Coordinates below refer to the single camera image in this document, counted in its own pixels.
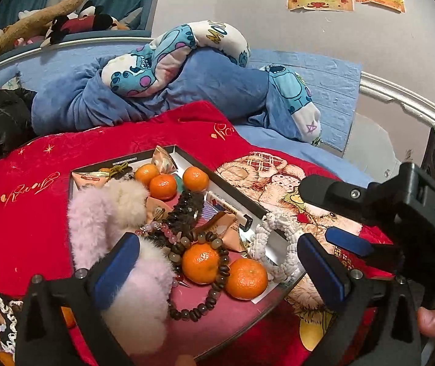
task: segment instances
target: blue gripper pad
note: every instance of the blue gripper pad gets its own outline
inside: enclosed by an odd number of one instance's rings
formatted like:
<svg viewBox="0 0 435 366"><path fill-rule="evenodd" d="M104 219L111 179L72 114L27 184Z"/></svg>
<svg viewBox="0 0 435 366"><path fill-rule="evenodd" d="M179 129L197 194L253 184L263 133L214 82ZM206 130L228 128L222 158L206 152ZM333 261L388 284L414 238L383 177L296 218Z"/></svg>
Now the blue gripper pad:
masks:
<svg viewBox="0 0 435 366"><path fill-rule="evenodd" d="M357 237L338 227L329 227L326 230L326 240L348 252L356 254L360 258L366 258L373 253L372 244L366 239Z"/></svg>
<svg viewBox="0 0 435 366"><path fill-rule="evenodd" d="M351 287L348 270L341 261L328 254L310 233L299 237L297 255L326 307L341 311Z"/></svg>
<svg viewBox="0 0 435 366"><path fill-rule="evenodd" d="M139 248L138 235L130 235L95 283L92 298L100 311L109 308L118 290L126 282L136 260L138 260Z"/></svg>

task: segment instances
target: screw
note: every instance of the screw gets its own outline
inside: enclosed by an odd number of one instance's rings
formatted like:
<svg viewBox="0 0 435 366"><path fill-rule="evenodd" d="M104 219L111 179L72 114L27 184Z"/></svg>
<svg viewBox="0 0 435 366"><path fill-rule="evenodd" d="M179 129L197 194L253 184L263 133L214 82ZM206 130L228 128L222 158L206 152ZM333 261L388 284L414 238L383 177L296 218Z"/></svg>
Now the screw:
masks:
<svg viewBox="0 0 435 366"><path fill-rule="evenodd" d="M33 275L31 278L31 282L33 283L40 283L41 281L43 281L43 276L39 274Z"/></svg>
<svg viewBox="0 0 435 366"><path fill-rule="evenodd" d="M363 273L360 270L357 270L356 268L350 271L350 275L353 279L362 279Z"/></svg>
<svg viewBox="0 0 435 366"><path fill-rule="evenodd" d="M351 190L350 197L353 199L357 199L360 196L360 191L356 188L354 190Z"/></svg>
<svg viewBox="0 0 435 366"><path fill-rule="evenodd" d="M85 278L88 273L89 270L87 270L86 268L79 268L77 271L75 271L74 277L76 277L77 279L82 279Z"/></svg>

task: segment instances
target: teddy bear print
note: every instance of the teddy bear print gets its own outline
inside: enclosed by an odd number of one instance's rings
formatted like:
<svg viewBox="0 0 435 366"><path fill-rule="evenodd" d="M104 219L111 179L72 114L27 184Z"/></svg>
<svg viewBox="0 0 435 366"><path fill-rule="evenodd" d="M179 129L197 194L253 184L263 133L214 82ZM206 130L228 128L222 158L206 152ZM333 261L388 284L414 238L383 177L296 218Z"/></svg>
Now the teddy bear print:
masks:
<svg viewBox="0 0 435 366"><path fill-rule="evenodd" d="M306 176L304 171L280 157L266 152L251 152L223 164L217 173L269 211L285 212L290 216L306 215L309 224L301 224L302 230L312 233L330 254L335 254L336 247L326 241L328 227L335 226L355 235L360 234L362 226L359 223L305 203L298 191L300 182ZM322 322L324 303L307 274L291 291L287 301L296 315L308 323Z"/></svg>

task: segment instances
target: monster pillow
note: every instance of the monster pillow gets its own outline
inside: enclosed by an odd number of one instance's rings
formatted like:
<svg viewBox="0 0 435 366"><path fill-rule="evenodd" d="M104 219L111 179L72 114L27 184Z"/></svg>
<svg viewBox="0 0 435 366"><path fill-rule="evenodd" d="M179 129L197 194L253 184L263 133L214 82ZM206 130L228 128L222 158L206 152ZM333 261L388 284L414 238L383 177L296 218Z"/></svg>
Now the monster pillow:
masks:
<svg viewBox="0 0 435 366"><path fill-rule="evenodd" d="M321 113L312 102L312 95L304 80L282 65L267 65L260 70L268 73L268 82L277 90L299 128L302 141L317 145L321 136Z"/></svg>
<svg viewBox="0 0 435 366"><path fill-rule="evenodd" d="M153 95L177 76L197 47L216 48L240 67L246 66L250 56L248 43L233 26L210 20L194 22L110 60L102 69L102 82L120 96Z"/></svg>

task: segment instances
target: white crocheted bracelet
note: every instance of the white crocheted bracelet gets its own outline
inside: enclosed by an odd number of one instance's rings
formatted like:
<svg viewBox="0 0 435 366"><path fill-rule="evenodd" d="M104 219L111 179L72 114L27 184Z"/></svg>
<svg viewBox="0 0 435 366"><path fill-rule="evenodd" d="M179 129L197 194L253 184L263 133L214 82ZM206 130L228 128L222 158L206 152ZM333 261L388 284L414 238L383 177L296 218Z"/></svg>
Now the white crocheted bracelet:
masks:
<svg viewBox="0 0 435 366"><path fill-rule="evenodd" d="M265 247L268 237L273 230L282 230L289 243L287 246L287 257L281 265L272 265L265 256ZM272 275L274 281L284 282L290 277L296 277L301 273L300 262L297 257L297 241L304 234L295 216L287 216L284 213L270 212L263 216L261 223L255 229L255 235L248 248L248 255L262 263Z"/></svg>

